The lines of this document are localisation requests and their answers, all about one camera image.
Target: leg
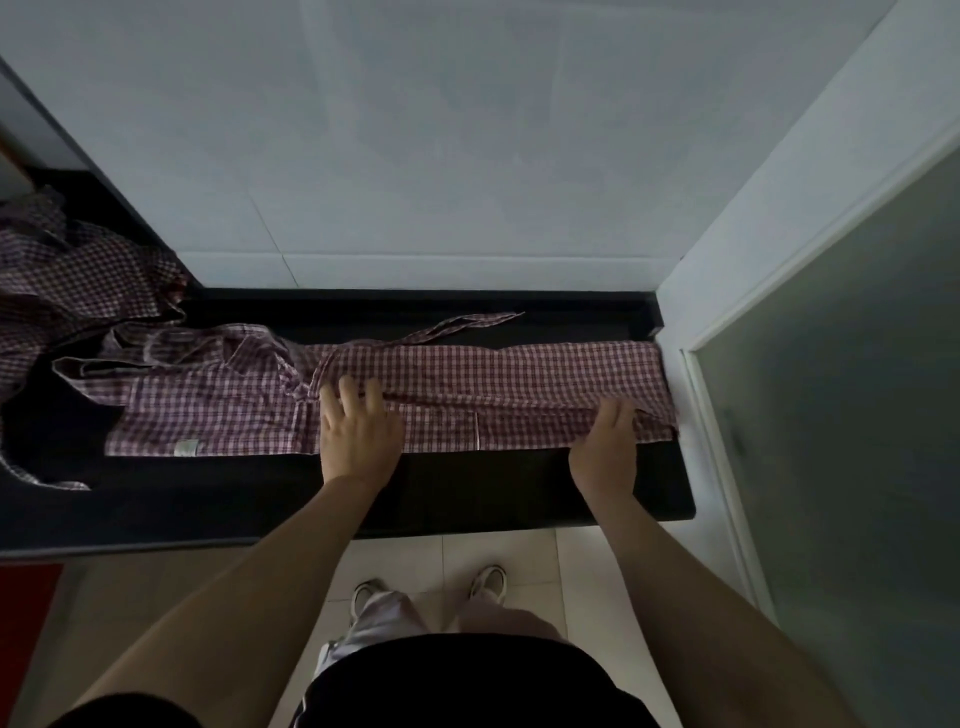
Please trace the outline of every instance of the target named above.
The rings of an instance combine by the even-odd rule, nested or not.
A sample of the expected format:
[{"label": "leg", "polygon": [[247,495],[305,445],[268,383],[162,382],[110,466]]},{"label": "leg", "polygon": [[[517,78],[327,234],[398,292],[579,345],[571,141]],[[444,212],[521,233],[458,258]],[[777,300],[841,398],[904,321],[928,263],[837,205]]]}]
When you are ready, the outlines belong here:
[{"label": "leg", "polygon": [[[360,606],[363,598],[366,602]],[[365,582],[357,587],[351,612],[355,615],[352,626],[344,637],[324,645],[314,677],[363,647],[430,632],[410,597],[387,590],[382,582]]]},{"label": "leg", "polygon": [[566,642],[550,622],[524,609],[502,606],[507,576],[500,567],[487,567],[473,580],[470,597],[457,615],[461,632],[541,637]]}]

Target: shirt sleeve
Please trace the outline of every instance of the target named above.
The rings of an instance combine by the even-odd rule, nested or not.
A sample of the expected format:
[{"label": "shirt sleeve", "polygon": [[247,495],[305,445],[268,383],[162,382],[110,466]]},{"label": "shirt sleeve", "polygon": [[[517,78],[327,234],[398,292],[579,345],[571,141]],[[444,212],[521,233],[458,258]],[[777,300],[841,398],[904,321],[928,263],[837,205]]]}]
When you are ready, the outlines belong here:
[{"label": "shirt sleeve", "polygon": [[169,700],[131,692],[105,695],[84,703],[50,728],[202,728],[200,722]]}]

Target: forearm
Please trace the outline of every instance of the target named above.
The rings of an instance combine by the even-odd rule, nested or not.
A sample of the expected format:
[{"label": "forearm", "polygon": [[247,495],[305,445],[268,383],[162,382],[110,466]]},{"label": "forearm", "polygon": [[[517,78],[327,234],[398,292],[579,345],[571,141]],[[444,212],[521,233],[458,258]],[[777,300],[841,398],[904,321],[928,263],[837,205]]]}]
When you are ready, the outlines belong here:
[{"label": "forearm", "polygon": [[803,653],[632,496],[590,508],[687,728],[858,725]]},{"label": "forearm", "polygon": [[243,560],[155,624],[80,702],[147,692],[205,728],[265,726],[375,495],[349,477],[326,483]]}]

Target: white sneaker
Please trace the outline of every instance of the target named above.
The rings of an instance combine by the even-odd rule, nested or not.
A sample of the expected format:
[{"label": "white sneaker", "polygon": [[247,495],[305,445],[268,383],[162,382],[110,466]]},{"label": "white sneaker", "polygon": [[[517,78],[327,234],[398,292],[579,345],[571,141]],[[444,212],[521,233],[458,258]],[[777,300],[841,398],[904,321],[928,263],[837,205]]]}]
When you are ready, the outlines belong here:
[{"label": "white sneaker", "polygon": [[360,619],[360,613],[372,596],[388,591],[390,590],[381,579],[371,579],[357,584],[356,589],[353,590],[353,598],[350,600],[350,626],[352,627]]},{"label": "white sneaker", "polygon": [[470,585],[471,599],[487,599],[494,604],[503,604],[507,598],[507,572],[497,565],[480,571]]}]

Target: black countertop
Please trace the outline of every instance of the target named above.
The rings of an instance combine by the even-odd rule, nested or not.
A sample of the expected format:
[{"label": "black countertop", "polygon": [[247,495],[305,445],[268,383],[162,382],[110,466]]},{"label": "black countertop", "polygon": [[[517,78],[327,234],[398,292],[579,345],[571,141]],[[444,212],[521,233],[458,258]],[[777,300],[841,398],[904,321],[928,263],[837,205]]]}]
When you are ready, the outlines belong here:
[{"label": "black countertop", "polygon": [[[244,321],[303,343],[393,339],[458,313],[522,310],[495,328],[444,343],[642,339],[658,324],[646,294],[206,291],[185,306],[187,324]],[[95,352],[97,340],[70,353]],[[68,353],[60,350],[58,355]],[[300,508],[320,485],[309,455],[211,458],[105,457],[119,410],[94,404],[53,375],[44,357],[3,407],[14,462],[61,492],[0,478],[0,557],[174,546],[247,544]],[[676,442],[637,446],[635,495],[660,520],[689,519],[694,504]],[[413,536],[591,523],[566,467],[566,451],[408,454],[361,527],[361,537]]]}]

